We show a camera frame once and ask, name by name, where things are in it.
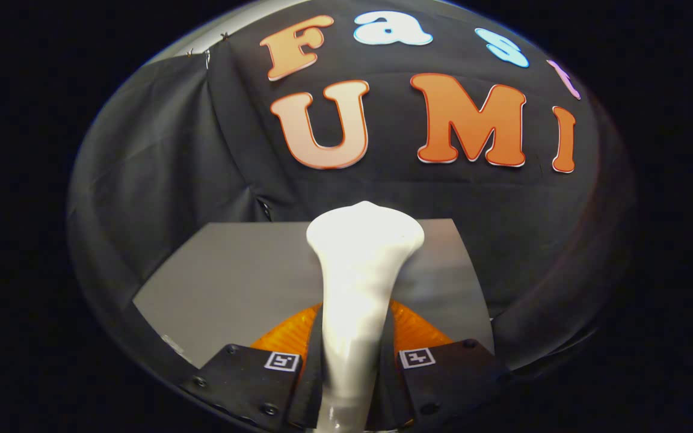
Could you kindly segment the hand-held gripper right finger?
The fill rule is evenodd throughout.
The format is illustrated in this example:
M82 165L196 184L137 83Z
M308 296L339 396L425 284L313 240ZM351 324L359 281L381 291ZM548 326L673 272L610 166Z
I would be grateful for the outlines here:
M378 359L377 430L450 431L512 383L512 372L478 340L455 342L390 302Z

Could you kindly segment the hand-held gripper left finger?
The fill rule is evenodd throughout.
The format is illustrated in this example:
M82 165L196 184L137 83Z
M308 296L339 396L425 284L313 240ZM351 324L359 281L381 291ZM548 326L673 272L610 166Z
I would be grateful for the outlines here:
M267 432L315 429L322 399L320 304L292 315L250 347L229 343L181 389Z

